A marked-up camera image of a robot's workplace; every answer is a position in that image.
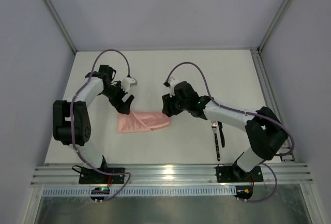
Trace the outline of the pink cloth napkin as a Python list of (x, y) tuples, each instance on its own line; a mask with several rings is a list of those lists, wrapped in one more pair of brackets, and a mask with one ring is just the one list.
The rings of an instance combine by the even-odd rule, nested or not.
[(146, 132), (170, 126), (170, 118), (162, 112), (130, 111), (120, 114), (117, 124), (118, 133)]

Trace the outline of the black handled fork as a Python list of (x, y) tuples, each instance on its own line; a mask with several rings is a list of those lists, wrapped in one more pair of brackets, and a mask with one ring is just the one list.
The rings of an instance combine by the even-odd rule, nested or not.
[(217, 123), (215, 121), (212, 121), (211, 127), (212, 127), (212, 131), (214, 133), (217, 161), (220, 161), (220, 152), (219, 152), (219, 144), (218, 144), (218, 137), (217, 137)]

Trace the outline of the black handled knife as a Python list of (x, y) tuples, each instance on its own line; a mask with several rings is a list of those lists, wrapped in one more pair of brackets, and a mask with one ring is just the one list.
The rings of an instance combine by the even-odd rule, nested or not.
[(222, 148), (225, 148), (225, 138), (224, 138), (224, 134), (223, 134), (223, 125), (222, 122), (217, 122), (218, 124), (218, 129), (219, 129), (219, 134), (220, 134), (220, 140), (221, 140), (221, 146)]

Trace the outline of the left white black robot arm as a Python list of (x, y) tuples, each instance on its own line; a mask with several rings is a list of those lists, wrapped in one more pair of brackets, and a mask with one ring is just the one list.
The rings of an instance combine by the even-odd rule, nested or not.
[(98, 71), (85, 76), (84, 84), (71, 100), (57, 100), (53, 103), (53, 138), (73, 149), (83, 162), (83, 168), (105, 176), (111, 173), (105, 157), (97, 152), (90, 141), (92, 128), (88, 107), (96, 97), (102, 95), (118, 113), (128, 115), (134, 100), (129, 90), (138, 84), (130, 75), (115, 81), (115, 75), (115, 69), (100, 65)]

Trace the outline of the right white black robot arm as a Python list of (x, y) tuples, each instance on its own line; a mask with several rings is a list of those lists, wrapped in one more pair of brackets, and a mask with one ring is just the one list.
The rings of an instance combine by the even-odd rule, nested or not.
[(164, 86), (169, 89), (162, 96), (162, 112), (166, 116), (186, 111), (195, 118), (221, 122), (246, 133), (250, 146), (232, 165), (232, 173), (239, 182), (248, 179), (260, 163), (272, 160), (289, 137), (268, 107), (249, 112), (222, 105), (211, 96), (199, 96), (191, 84), (174, 78), (168, 79)]

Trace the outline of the left black controller board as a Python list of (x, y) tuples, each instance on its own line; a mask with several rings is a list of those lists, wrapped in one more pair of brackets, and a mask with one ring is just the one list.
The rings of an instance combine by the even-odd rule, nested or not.
[(105, 198), (110, 196), (110, 189), (109, 187), (96, 187), (91, 190), (90, 198), (95, 203), (102, 203)]

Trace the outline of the black controller board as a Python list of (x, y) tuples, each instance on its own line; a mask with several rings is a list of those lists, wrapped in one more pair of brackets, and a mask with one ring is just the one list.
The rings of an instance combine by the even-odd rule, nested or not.
[(235, 198), (237, 200), (248, 201), (253, 194), (253, 188), (248, 185), (235, 186)]
[(105, 198), (110, 196), (110, 189), (109, 187), (96, 187), (91, 190), (90, 198), (95, 203), (102, 203)]

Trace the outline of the right black controller board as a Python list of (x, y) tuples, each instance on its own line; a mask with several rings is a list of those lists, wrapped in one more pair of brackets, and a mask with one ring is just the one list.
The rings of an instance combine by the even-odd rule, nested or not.
[(248, 201), (253, 194), (253, 188), (248, 185), (235, 186), (235, 198), (237, 200)]

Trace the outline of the aluminium front rail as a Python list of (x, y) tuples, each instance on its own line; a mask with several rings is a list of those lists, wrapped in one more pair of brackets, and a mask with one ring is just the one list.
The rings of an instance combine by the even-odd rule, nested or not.
[[(72, 164), (50, 164), (35, 169), (31, 186), (70, 186), (79, 184), (79, 174), (72, 170)], [(124, 168), (131, 174), (129, 184), (137, 186), (156, 185), (217, 185), (217, 172), (220, 165), (181, 164), (181, 165), (113, 165)], [(264, 184), (311, 184), (312, 175), (304, 163), (271, 163), (261, 165), (260, 175)]]

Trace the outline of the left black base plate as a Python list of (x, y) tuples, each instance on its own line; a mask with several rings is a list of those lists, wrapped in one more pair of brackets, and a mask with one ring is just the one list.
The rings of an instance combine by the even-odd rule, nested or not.
[(104, 175), (102, 173), (96, 172), (93, 169), (87, 169), (82, 167), (79, 176), (79, 184), (119, 184), (124, 183), (124, 168), (106, 168), (106, 173), (111, 173), (111, 175)]

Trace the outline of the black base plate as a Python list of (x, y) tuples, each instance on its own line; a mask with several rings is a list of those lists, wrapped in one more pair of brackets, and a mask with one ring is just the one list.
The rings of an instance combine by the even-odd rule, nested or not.
[(79, 176), (79, 184), (119, 184), (124, 183), (124, 168), (106, 168), (106, 173), (111, 173), (111, 175), (104, 175), (102, 173), (96, 172), (93, 169), (87, 169), (82, 167)]
[(255, 166), (251, 171), (245, 172), (237, 165), (215, 167), (218, 183), (249, 183), (263, 182), (264, 178), (260, 166)]

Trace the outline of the right aluminium side rail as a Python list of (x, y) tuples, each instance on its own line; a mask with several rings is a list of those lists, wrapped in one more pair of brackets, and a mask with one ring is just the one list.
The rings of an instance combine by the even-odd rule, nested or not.
[[(260, 52), (258, 49), (251, 49), (250, 52), (251, 52), (254, 66), (255, 66), (255, 70), (257, 72), (257, 76), (259, 79), (259, 83), (261, 86), (261, 90), (262, 90), (262, 94), (263, 94), (266, 106), (269, 107), (270, 109), (272, 109), (273, 112), (275, 113), (275, 115), (277, 116), (277, 118), (281, 121), (281, 123), (283, 125), (285, 125), (285, 122), (281, 116), (281, 113), (280, 113), (280, 110), (279, 110), (279, 107), (278, 107), (278, 104), (276, 101), (274, 91), (272, 89), (272, 85), (271, 85), (269, 77), (267, 75), (266, 68), (262, 61)], [(282, 162), (296, 163), (296, 159), (295, 159), (293, 152), (289, 153), (290, 150), (291, 150), (291, 140), (288, 139), (285, 142), (285, 144), (282, 146), (282, 148), (280, 149), (280, 152), (279, 152), (281, 154), (288, 153), (287, 155), (280, 156), (280, 160)]]

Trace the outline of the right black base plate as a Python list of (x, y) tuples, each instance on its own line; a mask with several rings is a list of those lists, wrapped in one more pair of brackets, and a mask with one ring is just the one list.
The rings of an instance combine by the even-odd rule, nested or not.
[(245, 172), (237, 165), (215, 167), (218, 183), (249, 183), (263, 182), (264, 178), (260, 166), (255, 166), (251, 171)]

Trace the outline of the left aluminium corner post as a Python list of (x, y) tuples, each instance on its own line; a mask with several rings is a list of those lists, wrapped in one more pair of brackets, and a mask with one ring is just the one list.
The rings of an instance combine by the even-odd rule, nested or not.
[(74, 42), (72, 41), (62, 19), (60, 18), (60, 15), (58, 14), (54, 4), (52, 3), (52, 0), (42, 0), (43, 3), (46, 6), (46, 9), (48, 10), (50, 16), (52, 17), (52, 19), (54, 20), (57, 28), (59, 29), (61, 35), (63, 36), (63, 38), (65, 39), (68, 47), (71, 49), (71, 51), (73, 52), (73, 54), (77, 53), (77, 48), (74, 45)]

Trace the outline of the aluminium corner post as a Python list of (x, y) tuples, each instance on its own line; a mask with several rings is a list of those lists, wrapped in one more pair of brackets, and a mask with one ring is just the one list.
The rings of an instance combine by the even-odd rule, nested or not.
[(58, 14), (54, 4), (52, 3), (52, 0), (42, 0), (43, 3), (46, 6), (46, 9), (48, 10), (50, 16), (52, 17), (52, 19), (54, 20), (57, 28), (59, 29), (61, 35), (63, 36), (63, 38), (65, 39), (68, 47), (71, 49), (71, 51), (73, 52), (73, 54), (77, 53), (77, 48), (74, 45), (74, 42), (72, 41), (62, 19), (60, 18), (60, 15)]
[(280, 6), (278, 7), (274, 17), (272, 18), (266, 33), (264, 34), (260, 45), (258, 46), (257, 50), (259, 53), (263, 51), (266, 47), (267, 43), (269, 42), (270, 38), (272, 37), (273, 33), (276, 31), (276, 28), (280, 24), (281, 20), (283, 19), (284, 15), (286, 14), (288, 8), (290, 7), (293, 0), (282, 0)]

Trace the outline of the right aluminium corner post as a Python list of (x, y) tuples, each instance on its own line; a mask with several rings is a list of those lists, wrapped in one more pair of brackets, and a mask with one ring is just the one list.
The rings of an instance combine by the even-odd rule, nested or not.
[(257, 50), (259, 53), (263, 51), (266, 47), (267, 43), (269, 42), (270, 38), (272, 37), (273, 33), (276, 31), (276, 28), (280, 24), (281, 20), (283, 19), (284, 15), (286, 14), (288, 8), (290, 7), (293, 0), (282, 0), (280, 6), (278, 7), (274, 17), (272, 18), (266, 33), (264, 34), (260, 45), (258, 46)]

